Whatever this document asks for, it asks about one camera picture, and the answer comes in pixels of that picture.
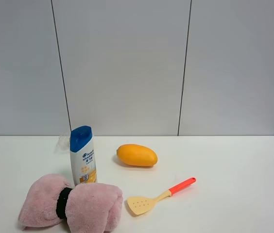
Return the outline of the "yellow orange mango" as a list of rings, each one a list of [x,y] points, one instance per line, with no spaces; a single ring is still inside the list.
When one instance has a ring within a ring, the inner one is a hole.
[[[121,145],[117,149],[117,157],[130,166],[154,166],[158,161],[158,157],[153,150],[137,144]]]

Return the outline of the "white blue shampoo bottle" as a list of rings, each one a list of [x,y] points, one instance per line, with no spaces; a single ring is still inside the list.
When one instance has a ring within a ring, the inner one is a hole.
[[[97,170],[92,128],[81,126],[72,130],[69,149],[74,184],[95,183]]]

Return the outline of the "clear crumpled plastic wrap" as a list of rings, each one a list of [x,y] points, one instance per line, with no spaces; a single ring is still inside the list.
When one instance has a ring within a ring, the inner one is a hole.
[[[68,153],[70,148],[70,136],[61,135],[58,137],[54,152],[55,153]]]

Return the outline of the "pink plush towel bundle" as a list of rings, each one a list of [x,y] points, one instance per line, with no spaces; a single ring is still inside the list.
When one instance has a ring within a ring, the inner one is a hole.
[[[18,221],[23,227],[45,228],[66,220],[72,233],[104,233],[113,231],[121,216],[122,191],[114,185],[82,183],[68,196],[66,219],[56,214],[60,192],[71,187],[59,174],[47,174],[30,187],[20,210]]]

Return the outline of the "black hair band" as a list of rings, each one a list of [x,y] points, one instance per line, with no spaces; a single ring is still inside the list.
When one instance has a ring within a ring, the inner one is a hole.
[[[66,205],[72,188],[65,187],[59,194],[56,204],[56,214],[60,219],[66,219]]]

